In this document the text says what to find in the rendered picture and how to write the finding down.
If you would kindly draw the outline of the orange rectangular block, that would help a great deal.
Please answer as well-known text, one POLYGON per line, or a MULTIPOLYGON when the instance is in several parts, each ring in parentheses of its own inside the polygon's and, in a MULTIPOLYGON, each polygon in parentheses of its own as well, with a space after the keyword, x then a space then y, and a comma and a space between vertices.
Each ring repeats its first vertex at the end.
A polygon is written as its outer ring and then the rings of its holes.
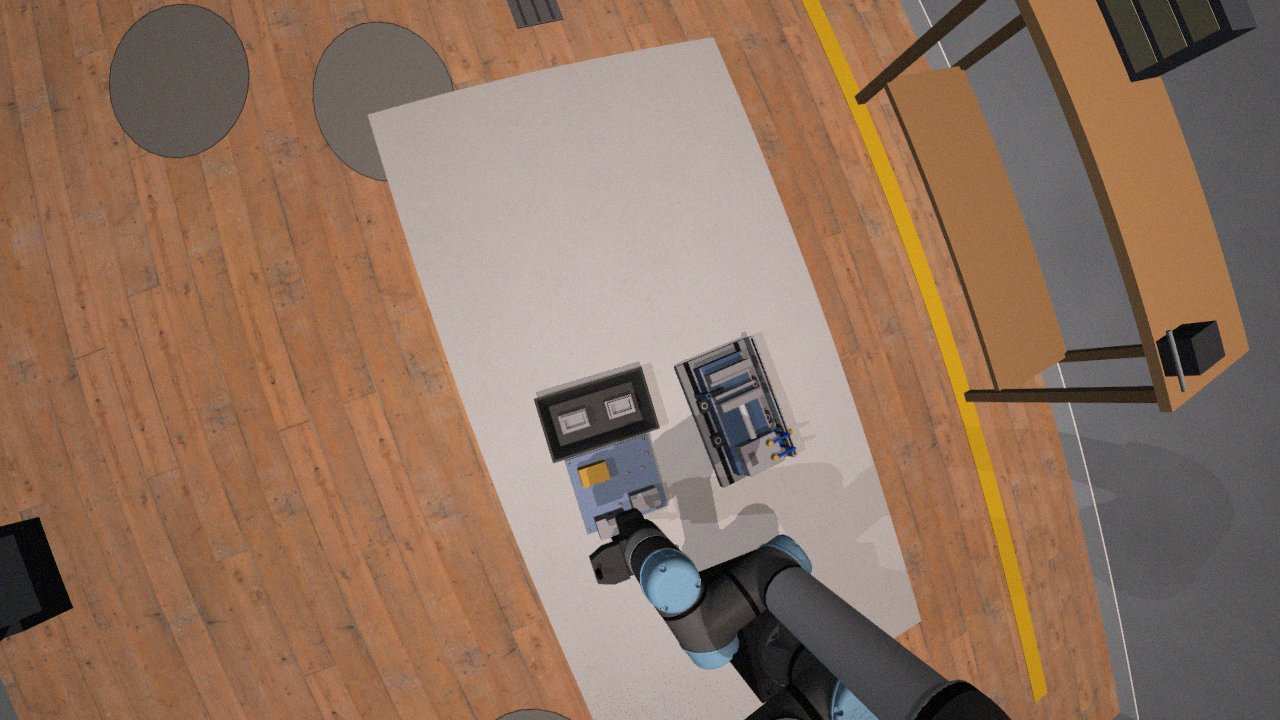
POLYGON ((586 488, 589 486, 595 486, 598 483, 602 483, 604 480, 609 480, 611 479, 611 475, 609 475, 609 471, 607 469, 607 465, 605 465, 604 460, 588 464, 588 465, 585 465, 582 468, 577 468, 577 470, 579 470, 580 480, 582 483, 582 488, 586 488))

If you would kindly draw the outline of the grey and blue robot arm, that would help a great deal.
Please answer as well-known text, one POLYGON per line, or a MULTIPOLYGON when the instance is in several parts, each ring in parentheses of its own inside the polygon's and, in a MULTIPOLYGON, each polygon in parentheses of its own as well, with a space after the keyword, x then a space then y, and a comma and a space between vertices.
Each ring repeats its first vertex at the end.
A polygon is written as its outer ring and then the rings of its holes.
POLYGON ((728 664, 739 651, 737 632, 765 609, 774 615, 756 652, 763 671, 785 688, 744 720, 1011 720, 974 685, 948 682, 812 577, 810 560, 788 536, 759 546, 708 587, 692 560, 660 536, 635 547, 631 569, 701 669, 728 664))

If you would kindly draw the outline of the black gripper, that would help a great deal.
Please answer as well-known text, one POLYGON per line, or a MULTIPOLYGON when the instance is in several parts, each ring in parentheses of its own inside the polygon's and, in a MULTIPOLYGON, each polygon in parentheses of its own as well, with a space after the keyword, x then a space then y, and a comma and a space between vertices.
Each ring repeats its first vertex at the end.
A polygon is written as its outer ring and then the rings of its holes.
POLYGON ((620 528, 620 536, 611 537, 612 542, 602 544, 589 556, 589 559, 593 564, 598 584, 617 584, 631 579, 630 577, 634 575, 630 560, 634 553, 634 548, 641 541, 652 536, 660 536, 664 538, 667 538, 667 536, 662 533, 662 530, 653 521, 643 519, 643 512, 637 509, 628 509, 625 512, 618 512, 617 515, 613 510, 611 512, 604 512, 604 518, 611 527, 617 524, 620 528))

